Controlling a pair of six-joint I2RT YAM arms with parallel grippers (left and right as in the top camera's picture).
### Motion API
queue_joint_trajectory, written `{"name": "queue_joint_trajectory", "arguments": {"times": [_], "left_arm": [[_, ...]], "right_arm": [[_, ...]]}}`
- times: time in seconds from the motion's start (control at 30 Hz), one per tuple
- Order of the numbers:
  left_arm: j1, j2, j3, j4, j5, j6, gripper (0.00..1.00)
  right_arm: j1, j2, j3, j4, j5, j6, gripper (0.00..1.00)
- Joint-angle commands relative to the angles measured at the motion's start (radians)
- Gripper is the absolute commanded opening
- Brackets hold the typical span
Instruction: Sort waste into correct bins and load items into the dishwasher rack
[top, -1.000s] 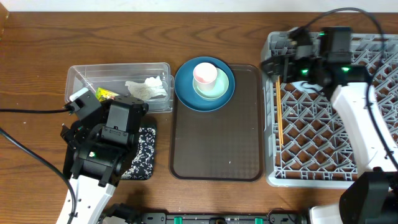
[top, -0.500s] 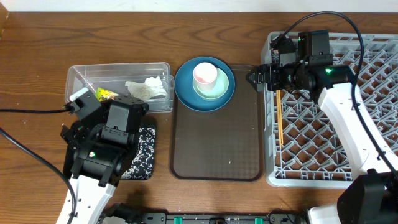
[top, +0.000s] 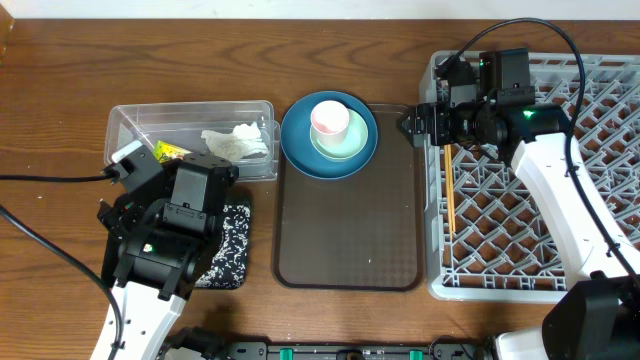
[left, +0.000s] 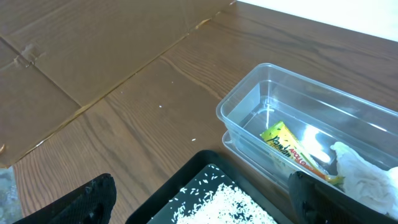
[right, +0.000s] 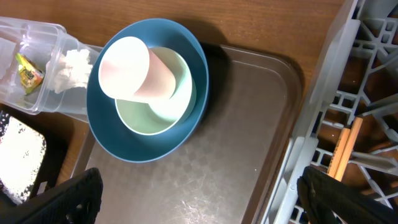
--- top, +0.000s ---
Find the yellow snack wrapper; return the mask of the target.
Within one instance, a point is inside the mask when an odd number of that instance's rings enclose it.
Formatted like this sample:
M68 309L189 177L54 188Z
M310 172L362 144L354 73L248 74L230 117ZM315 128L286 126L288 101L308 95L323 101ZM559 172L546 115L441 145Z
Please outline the yellow snack wrapper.
M173 159L183 159L185 155L190 153L190 150L161 140L155 143L153 149L153 155L160 163Z

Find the light green small plate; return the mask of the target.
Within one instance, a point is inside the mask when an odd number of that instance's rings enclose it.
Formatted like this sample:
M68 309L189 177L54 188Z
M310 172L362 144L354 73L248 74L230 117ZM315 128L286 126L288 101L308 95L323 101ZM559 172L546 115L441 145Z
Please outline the light green small plate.
M320 142L318 133L310 128L310 140L314 149L323 157L334 162L344 162L359 154L368 141L368 126L364 118L349 109L350 121L346 136L340 145L327 146Z

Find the white tissue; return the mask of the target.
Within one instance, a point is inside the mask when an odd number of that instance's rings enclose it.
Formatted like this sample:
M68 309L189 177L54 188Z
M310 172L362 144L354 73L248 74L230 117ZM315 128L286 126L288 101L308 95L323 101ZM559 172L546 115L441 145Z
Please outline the white tissue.
M254 155L267 156L270 154L256 122L250 125L237 125L230 133L203 130L201 138L211 153L231 162Z

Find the pink plastic cup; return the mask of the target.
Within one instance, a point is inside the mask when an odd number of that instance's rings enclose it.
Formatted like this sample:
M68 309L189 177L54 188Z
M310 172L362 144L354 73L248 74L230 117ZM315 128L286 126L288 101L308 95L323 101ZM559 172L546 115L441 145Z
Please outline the pink plastic cup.
M327 147L339 146L346 138L350 123L348 108L335 100L318 103L311 111L311 126L319 142Z

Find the white rice grains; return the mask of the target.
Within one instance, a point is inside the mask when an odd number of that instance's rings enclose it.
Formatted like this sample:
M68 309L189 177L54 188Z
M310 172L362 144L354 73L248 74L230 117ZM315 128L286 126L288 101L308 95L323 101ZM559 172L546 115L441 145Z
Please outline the white rice grains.
M251 205L229 204L224 207L222 243L211 268L196 282L198 289L234 290L246 281L249 258Z

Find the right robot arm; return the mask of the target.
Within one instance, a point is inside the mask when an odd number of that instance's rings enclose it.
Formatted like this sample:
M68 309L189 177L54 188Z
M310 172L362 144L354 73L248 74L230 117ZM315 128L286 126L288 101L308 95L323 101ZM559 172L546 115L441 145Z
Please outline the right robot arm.
M568 292L541 326L495 337L495 359L636 359L639 252L615 225L566 113L535 100L525 49L448 55L425 72L420 104L398 122L412 146L494 145L541 211Z

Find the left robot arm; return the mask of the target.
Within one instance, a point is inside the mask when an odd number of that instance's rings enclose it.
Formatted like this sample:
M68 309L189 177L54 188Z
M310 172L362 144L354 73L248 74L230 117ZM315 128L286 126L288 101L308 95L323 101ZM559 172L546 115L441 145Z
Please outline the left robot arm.
M156 359L221 248L226 195L239 170L205 153L160 162L135 140L104 171L125 192L97 213L108 232L101 278L115 303L92 356Z

